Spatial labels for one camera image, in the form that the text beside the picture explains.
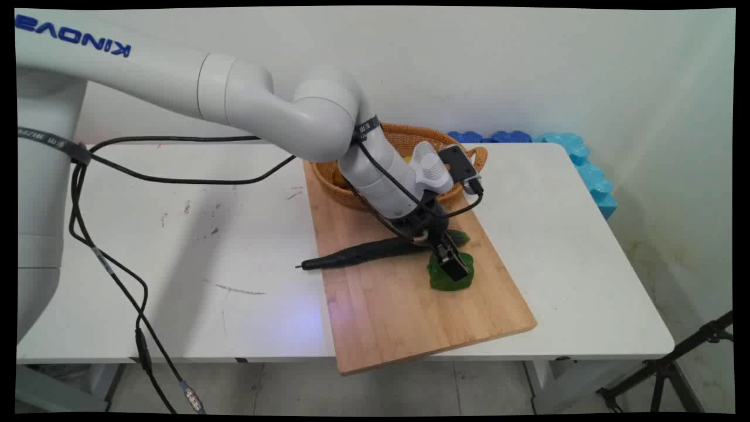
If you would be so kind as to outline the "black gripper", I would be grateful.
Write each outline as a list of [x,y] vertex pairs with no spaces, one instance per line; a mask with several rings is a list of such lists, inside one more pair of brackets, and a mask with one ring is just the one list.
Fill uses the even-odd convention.
[[450,247],[448,240],[448,218],[439,200],[431,199],[426,204],[432,213],[416,208],[402,220],[402,232],[413,238],[415,248],[432,248],[430,264],[440,264],[440,270],[458,283],[472,275],[472,256]]

